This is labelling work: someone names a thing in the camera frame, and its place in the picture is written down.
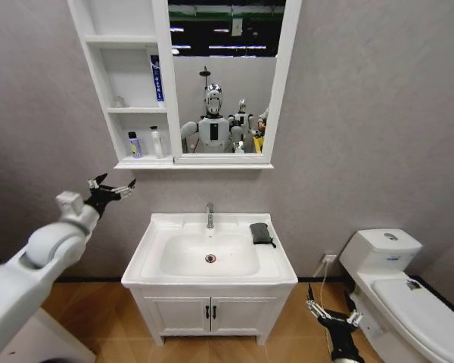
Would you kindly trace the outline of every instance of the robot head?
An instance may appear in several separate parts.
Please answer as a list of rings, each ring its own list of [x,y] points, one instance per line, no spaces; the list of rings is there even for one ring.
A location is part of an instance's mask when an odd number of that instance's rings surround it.
[[[245,98],[241,98],[239,100],[239,113],[245,113],[246,108],[247,108],[247,105],[245,104]]]
[[[222,106],[222,89],[219,85],[211,84],[205,91],[205,104],[207,112],[211,115],[218,115]]]

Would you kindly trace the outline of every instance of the wooden floor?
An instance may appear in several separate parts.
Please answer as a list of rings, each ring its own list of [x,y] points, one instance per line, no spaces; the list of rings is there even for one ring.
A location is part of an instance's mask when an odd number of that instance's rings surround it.
[[[321,284],[312,284],[319,296]],[[345,286],[326,284],[325,308],[345,312]],[[298,284],[265,346],[253,337],[166,338],[156,346],[129,291],[120,283],[55,284],[43,308],[98,356],[100,363],[330,363],[325,329],[306,310]],[[366,363],[382,362],[362,332],[353,339]]]

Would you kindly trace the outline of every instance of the white sink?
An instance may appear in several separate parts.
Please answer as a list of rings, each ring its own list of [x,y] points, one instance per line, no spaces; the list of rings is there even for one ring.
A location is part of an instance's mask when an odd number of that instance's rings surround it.
[[[259,271],[259,259],[245,234],[177,234],[166,242],[160,268],[176,276],[248,276]]]
[[[272,245],[254,245],[249,226],[268,225]],[[269,214],[153,214],[123,284],[280,284],[297,282]]]

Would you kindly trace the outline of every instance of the chrome faucet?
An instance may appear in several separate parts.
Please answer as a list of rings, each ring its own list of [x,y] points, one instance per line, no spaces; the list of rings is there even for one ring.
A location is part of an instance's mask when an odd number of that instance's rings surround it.
[[[207,203],[207,229],[213,229],[213,204]]]

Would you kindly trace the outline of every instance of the cabinet leg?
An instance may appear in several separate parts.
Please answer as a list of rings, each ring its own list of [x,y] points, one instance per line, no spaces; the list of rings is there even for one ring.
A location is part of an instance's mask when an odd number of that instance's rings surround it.
[[[269,337],[268,334],[258,335],[258,336],[256,337],[257,345],[259,345],[259,346],[265,346],[268,337]]]
[[[165,338],[161,337],[160,335],[152,334],[151,337],[153,338],[157,346],[162,346],[165,344]]]

